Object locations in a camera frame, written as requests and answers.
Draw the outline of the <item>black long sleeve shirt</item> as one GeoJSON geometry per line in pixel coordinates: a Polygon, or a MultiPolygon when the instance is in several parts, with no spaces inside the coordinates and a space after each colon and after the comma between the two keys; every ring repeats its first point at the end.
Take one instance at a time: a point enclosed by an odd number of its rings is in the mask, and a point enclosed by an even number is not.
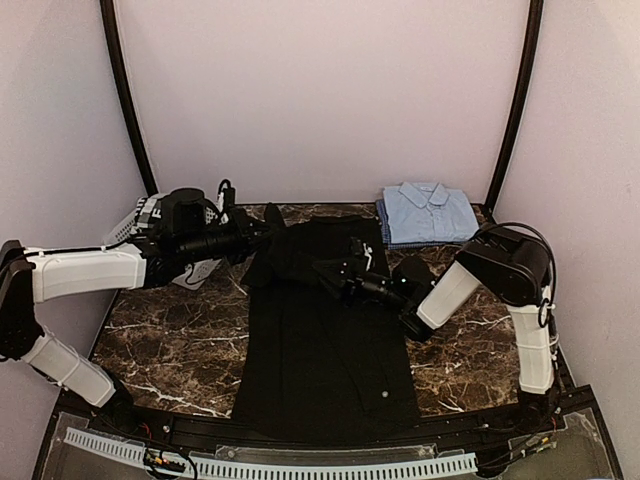
{"type": "Polygon", "coordinates": [[[311,418],[420,418],[396,315],[368,300],[345,305],[312,268],[349,256],[352,237],[373,247],[374,270],[387,275],[378,222],[359,215],[282,227],[255,254],[242,279],[249,341],[232,419],[291,435],[311,418]]]}

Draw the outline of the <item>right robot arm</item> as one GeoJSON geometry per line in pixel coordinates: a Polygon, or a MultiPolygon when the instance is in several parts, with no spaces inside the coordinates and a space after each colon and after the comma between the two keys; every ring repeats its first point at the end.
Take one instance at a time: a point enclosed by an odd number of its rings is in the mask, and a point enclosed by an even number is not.
{"type": "Polygon", "coordinates": [[[542,395],[555,379],[556,327],[553,310],[557,268],[546,238],[519,222],[485,224],[455,253],[439,276],[418,257],[405,258],[385,277],[373,270],[372,249],[355,239],[350,256],[320,260],[319,282],[341,301],[373,300],[397,314],[407,336],[428,340],[480,287],[506,306],[514,324],[519,389],[529,395],[510,413],[521,434],[534,432],[549,416],[542,395]]]}

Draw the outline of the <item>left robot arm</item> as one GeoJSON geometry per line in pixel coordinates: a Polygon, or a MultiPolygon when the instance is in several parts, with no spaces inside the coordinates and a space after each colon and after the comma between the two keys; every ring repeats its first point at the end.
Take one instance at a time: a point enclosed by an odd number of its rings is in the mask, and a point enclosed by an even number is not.
{"type": "Polygon", "coordinates": [[[244,261],[275,230],[274,224],[234,208],[222,225],[181,227],[176,232],[162,228],[108,246],[42,250],[8,241],[1,248],[1,358],[29,364],[102,409],[103,421],[117,434],[134,435],[141,415],[126,402],[127,390],[42,326],[35,316],[36,304],[103,290],[163,287],[201,261],[244,261]]]}

